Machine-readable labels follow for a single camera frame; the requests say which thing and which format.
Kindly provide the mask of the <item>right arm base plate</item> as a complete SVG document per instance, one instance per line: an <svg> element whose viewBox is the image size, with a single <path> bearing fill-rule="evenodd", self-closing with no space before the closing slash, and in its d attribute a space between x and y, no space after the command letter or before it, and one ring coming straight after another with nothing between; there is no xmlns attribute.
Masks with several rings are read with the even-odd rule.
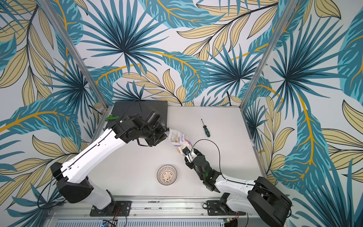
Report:
<svg viewBox="0 0 363 227"><path fill-rule="evenodd" d="M218 200L208 200L202 204L209 216L245 216L246 213L242 211L232 211L225 203Z"/></svg>

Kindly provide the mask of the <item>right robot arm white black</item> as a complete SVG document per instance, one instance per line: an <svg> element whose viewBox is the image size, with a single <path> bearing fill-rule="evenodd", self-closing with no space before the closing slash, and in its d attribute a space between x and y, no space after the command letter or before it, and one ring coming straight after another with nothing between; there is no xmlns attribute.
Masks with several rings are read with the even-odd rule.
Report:
<svg viewBox="0 0 363 227"><path fill-rule="evenodd" d="M205 156L197 149L182 152L185 164L195 170L199 179L212 192L222 193L217 210L225 215L234 212L258 215L270 227L284 226L292 202L264 177L241 180L228 177L211 168Z"/></svg>

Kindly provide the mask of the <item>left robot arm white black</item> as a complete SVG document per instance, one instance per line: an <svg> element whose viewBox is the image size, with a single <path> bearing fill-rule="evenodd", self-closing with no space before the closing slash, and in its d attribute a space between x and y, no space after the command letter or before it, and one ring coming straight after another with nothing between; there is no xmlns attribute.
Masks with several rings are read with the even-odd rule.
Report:
<svg viewBox="0 0 363 227"><path fill-rule="evenodd" d="M167 129L160 117L155 111L150 112L146 118L138 114L119 117L77 156L62 164L52 164L51 171L57 181L59 193L69 203L91 204L100 215L118 213L120 207L111 192L93 184L88 174L114 151L131 141L144 139L148 147L153 147L165 140Z"/></svg>

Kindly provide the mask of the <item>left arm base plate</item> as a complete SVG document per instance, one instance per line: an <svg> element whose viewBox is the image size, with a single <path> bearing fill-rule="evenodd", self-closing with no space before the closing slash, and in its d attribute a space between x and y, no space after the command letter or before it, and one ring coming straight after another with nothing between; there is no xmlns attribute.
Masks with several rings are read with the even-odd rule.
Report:
<svg viewBox="0 0 363 227"><path fill-rule="evenodd" d="M132 201L113 201L106 208L100 210L93 206L90 212L91 217L128 217Z"/></svg>

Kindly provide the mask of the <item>oats bag white purple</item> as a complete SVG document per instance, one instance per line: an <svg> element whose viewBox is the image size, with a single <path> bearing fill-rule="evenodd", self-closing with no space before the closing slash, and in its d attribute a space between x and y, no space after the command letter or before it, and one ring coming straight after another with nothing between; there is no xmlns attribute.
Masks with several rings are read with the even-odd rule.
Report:
<svg viewBox="0 0 363 227"><path fill-rule="evenodd" d="M177 149L177 151L183 156L185 156L182 151L184 147L188 147L190 150L192 150L193 148L193 145L188 137L180 131L170 130L168 139L171 144Z"/></svg>

